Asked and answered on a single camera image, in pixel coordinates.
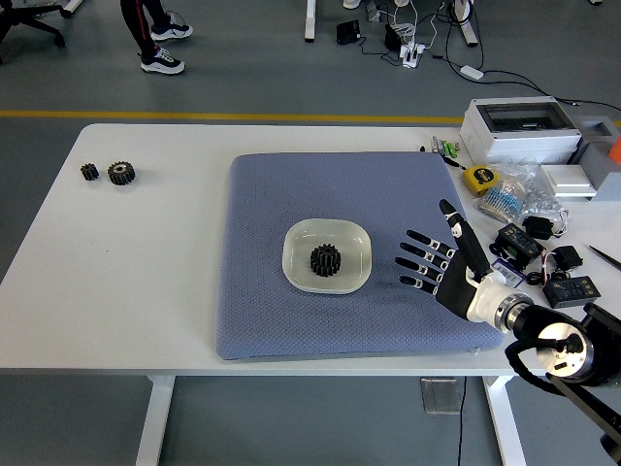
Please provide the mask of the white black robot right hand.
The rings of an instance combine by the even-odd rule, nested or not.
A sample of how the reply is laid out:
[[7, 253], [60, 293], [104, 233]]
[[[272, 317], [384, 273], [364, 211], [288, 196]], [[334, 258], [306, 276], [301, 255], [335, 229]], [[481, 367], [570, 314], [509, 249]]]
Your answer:
[[513, 291], [502, 273], [492, 269], [473, 229], [445, 199], [440, 201], [455, 247], [409, 230], [412, 244], [400, 248], [415, 258], [397, 257], [395, 262], [413, 275], [401, 276], [400, 282], [433, 295], [437, 302], [456, 316], [487, 322], [503, 330], [508, 303]]

